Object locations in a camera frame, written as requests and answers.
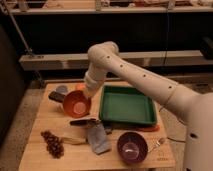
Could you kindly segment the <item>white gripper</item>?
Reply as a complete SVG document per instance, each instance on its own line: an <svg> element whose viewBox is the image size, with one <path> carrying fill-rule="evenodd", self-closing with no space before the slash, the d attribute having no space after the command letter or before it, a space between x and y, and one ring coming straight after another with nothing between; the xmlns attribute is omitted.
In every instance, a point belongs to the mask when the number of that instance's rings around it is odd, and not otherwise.
<svg viewBox="0 0 213 171"><path fill-rule="evenodd" d="M84 77L84 83L83 94L87 99L92 98L103 85L102 80L93 80L90 76Z"/></svg>

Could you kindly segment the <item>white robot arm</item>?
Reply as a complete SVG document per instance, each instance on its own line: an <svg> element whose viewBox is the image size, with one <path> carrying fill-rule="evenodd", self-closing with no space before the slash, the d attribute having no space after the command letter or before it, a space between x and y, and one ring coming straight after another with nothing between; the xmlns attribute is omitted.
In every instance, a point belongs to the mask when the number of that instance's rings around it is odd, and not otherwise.
<svg viewBox="0 0 213 171"><path fill-rule="evenodd" d="M91 46L83 90L93 97L111 72L187 124L182 171L213 171L213 92L200 94L176 81L126 62L114 42Z"/></svg>

